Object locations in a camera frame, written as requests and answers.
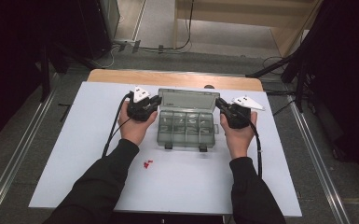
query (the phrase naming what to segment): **black jacket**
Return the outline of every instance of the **black jacket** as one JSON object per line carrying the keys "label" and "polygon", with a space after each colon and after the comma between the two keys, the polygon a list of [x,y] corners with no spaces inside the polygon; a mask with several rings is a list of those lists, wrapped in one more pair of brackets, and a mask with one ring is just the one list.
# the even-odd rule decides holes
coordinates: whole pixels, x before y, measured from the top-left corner
{"label": "black jacket", "polygon": [[[138,146],[121,139],[109,156],[97,160],[75,182],[44,223],[107,223],[138,152]],[[269,188],[256,174],[252,159],[238,158],[229,165],[234,176],[231,200],[236,223],[285,223]]]}

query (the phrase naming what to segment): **person's left hand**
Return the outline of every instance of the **person's left hand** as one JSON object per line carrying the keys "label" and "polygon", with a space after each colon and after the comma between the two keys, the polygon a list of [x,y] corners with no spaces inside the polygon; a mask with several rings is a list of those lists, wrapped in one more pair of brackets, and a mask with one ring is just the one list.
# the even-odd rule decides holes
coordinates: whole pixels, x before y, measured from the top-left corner
{"label": "person's left hand", "polygon": [[[129,105],[128,101],[125,101],[120,110],[120,115],[118,117],[118,125],[123,124],[126,120],[129,119],[127,115],[127,107]],[[141,145],[142,141],[145,138],[146,130],[152,124],[157,117],[157,111],[153,112],[150,115],[150,118],[147,121],[137,121],[134,119],[128,120],[120,128],[121,138],[125,138],[129,141],[132,141],[137,146]]]}

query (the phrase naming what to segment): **plastic organizer box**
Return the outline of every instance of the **plastic organizer box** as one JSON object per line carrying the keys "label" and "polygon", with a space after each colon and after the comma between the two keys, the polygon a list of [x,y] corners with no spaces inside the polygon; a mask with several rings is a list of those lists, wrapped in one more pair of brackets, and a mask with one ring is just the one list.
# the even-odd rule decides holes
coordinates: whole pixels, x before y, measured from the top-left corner
{"label": "plastic organizer box", "polygon": [[201,152],[214,146],[215,99],[218,92],[159,89],[158,144],[166,149],[197,147]]}

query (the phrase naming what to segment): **black stand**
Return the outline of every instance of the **black stand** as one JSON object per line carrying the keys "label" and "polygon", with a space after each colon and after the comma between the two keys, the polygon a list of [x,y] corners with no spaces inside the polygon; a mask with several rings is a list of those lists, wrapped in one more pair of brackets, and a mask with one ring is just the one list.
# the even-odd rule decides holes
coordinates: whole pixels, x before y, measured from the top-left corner
{"label": "black stand", "polygon": [[328,20],[328,17],[331,16],[334,12],[333,7],[330,7],[329,5],[325,7],[325,5],[325,3],[322,3],[321,10],[316,17],[313,26],[294,53],[258,72],[255,72],[251,75],[246,75],[247,77],[259,78],[287,64],[287,67],[284,69],[283,74],[281,75],[281,81],[283,83],[290,83],[295,77],[297,77],[295,103],[301,113],[303,111],[301,100],[303,95],[304,82],[306,80],[306,75],[310,72],[308,58],[312,54],[312,48],[318,46],[315,42],[316,37],[319,37],[319,39],[323,38],[323,34],[320,34],[319,31],[321,30],[324,21]]}
{"label": "black stand", "polygon": [[65,46],[58,43],[51,43],[49,40],[44,40],[42,48],[40,50],[40,63],[42,72],[42,97],[40,102],[44,102],[50,93],[50,73],[48,68],[48,62],[51,62],[53,67],[58,73],[66,73],[69,65],[63,58],[62,54],[66,54],[79,63],[85,65],[89,70],[96,69],[95,65],[89,63],[87,60],[76,55]]}

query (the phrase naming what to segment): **black wire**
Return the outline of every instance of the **black wire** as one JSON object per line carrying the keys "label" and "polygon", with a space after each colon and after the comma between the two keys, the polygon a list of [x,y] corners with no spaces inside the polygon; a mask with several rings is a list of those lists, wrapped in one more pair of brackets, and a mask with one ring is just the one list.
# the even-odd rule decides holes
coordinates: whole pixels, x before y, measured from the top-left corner
{"label": "black wire", "polygon": [[296,95],[295,91],[266,91],[268,96]]}
{"label": "black wire", "polygon": [[292,104],[295,100],[290,101],[287,105],[285,105],[284,107],[282,107],[281,109],[277,110],[275,113],[272,114],[272,116],[275,116],[279,113],[281,113],[285,108],[287,108],[288,106],[290,106],[290,104]]}
{"label": "black wire", "polygon": [[[268,59],[273,59],[273,58],[277,58],[277,59],[282,59],[282,57],[275,57],[275,56],[273,56],[273,57],[268,57],[268,58],[266,58],[264,61],[263,61],[263,68],[266,68],[266,61],[268,60]],[[282,66],[281,66],[281,68],[284,70],[284,68],[283,68],[283,66],[284,65],[286,65],[286,63],[282,63]],[[281,74],[283,74],[283,73],[274,73],[274,72],[270,72],[271,74],[274,74],[274,75],[281,75]]]}
{"label": "black wire", "polygon": [[243,113],[237,111],[239,115],[241,115],[243,118],[247,119],[248,122],[249,122],[249,125],[251,126],[252,128],[252,131],[254,132],[255,134],[255,141],[256,141],[256,144],[257,144],[257,169],[258,169],[258,176],[260,178],[262,178],[262,175],[263,175],[263,165],[262,165],[262,160],[261,160],[261,144],[260,144],[260,138],[258,137],[258,132],[257,132],[257,128],[255,127],[255,125],[252,123],[252,121],[243,115]]}
{"label": "black wire", "polygon": [[115,117],[115,121],[113,122],[112,129],[110,130],[109,137],[108,137],[107,142],[106,142],[106,144],[105,144],[105,146],[104,146],[103,157],[106,156],[107,149],[109,148],[109,144],[110,144],[110,141],[112,141],[113,136],[115,136],[115,133],[117,132],[117,130],[120,129],[120,127],[122,126],[122,125],[120,125],[120,127],[118,127],[118,129],[115,131],[115,127],[116,127],[118,115],[120,114],[121,107],[123,106],[124,101],[125,101],[128,97],[130,97],[130,95],[131,95],[130,93],[126,94],[126,95],[123,97],[123,99],[121,100],[120,105],[118,106],[117,113],[116,113],[116,117]]}
{"label": "black wire", "polygon": [[[124,125],[125,123],[127,123],[130,119],[131,119],[131,118],[128,118],[126,121],[124,121],[122,124],[120,124],[120,126],[118,126],[118,128],[117,128],[117,129],[115,130],[115,132],[112,134],[112,138],[113,138],[113,136],[115,136],[115,134],[117,133],[117,131],[120,130],[120,128],[123,127],[123,125]],[[107,152],[107,149],[108,149],[108,148],[109,148],[109,144],[107,145],[106,151],[104,150],[103,157],[106,156],[106,152]]]}
{"label": "black wire", "polygon": [[[192,21],[192,18],[193,18],[193,7],[194,7],[194,0],[191,1],[191,9],[190,9],[190,19],[188,20],[188,39],[187,39],[187,42],[185,43],[185,45],[179,47],[179,48],[163,48],[163,50],[166,50],[166,49],[173,49],[173,50],[178,50],[178,49],[182,49],[184,48],[188,42],[190,42],[190,37],[191,37],[191,21]],[[162,49],[156,49],[156,48],[143,48],[143,47],[140,47],[139,49],[155,49],[155,50],[162,50]]]}

